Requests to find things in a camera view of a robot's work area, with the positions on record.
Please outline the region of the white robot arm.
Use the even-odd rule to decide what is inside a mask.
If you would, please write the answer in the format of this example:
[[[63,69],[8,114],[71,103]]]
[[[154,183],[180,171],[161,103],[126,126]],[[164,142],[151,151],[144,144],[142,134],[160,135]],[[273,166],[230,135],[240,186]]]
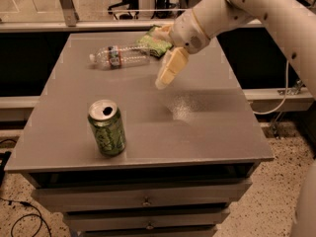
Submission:
[[[316,16],[295,0],[202,0],[155,34],[170,41],[156,85],[169,85],[191,54],[221,33],[259,20],[310,92],[315,91]],[[316,237],[315,148],[292,122],[268,131],[275,159],[254,173],[254,186],[231,206],[232,213],[213,237]]]

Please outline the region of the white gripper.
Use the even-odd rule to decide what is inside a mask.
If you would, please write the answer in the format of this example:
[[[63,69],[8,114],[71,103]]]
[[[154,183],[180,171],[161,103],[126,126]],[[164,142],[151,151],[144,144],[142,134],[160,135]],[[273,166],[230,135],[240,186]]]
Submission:
[[[186,67],[189,54],[195,54],[207,47],[210,38],[199,25],[193,9],[181,14],[171,25],[154,27],[151,35],[167,42],[172,42],[176,48],[168,50],[163,58],[155,86],[165,89],[176,76]]]

